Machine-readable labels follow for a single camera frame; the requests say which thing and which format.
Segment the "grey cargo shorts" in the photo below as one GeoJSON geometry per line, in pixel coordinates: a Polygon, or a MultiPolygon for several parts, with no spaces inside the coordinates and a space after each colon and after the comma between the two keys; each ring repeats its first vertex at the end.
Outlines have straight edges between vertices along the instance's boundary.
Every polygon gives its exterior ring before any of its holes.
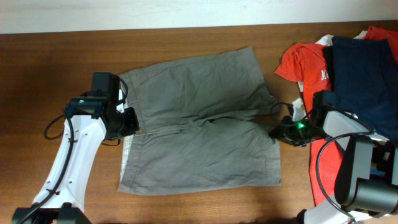
{"type": "Polygon", "coordinates": [[[124,145],[119,190],[174,195],[281,184],[279,142],[255,123],[276,112],[253,49],[121,74],[139,129],[124,145]]]}

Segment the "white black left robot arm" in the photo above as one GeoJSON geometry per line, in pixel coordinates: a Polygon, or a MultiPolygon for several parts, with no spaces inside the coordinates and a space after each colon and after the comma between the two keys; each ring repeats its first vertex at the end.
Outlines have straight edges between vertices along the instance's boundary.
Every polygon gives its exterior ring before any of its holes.
{"type": "Polygon", "coordinates": [[[89,223],[84,201],[97,150],[139,130],[127,95],[127,83],[119,76],[93,74],[91,89],[63,110],[62,141],[43,187],[30,207],[15,210],[12,223],[89,223]]]}

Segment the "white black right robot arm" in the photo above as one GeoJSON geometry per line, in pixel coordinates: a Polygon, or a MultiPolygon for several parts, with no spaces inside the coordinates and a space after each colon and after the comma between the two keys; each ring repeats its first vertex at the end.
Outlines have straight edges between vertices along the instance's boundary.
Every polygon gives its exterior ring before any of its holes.
{"type": "Polygon", "coordinates": [[[326,200],[296,217],[298,223],[363,223],[371,218],[397,215],[397,142],[379,137],[352,111],[338,107],[337,96],[315,93],[313,108],[301,120],[284,116],[269,136],[292,146],[326,142],[315,161],[318,186],[326,200]],[[329,196],[322,184],[320,165],[326,148],[340,139],[343,160],[329,196]]]}

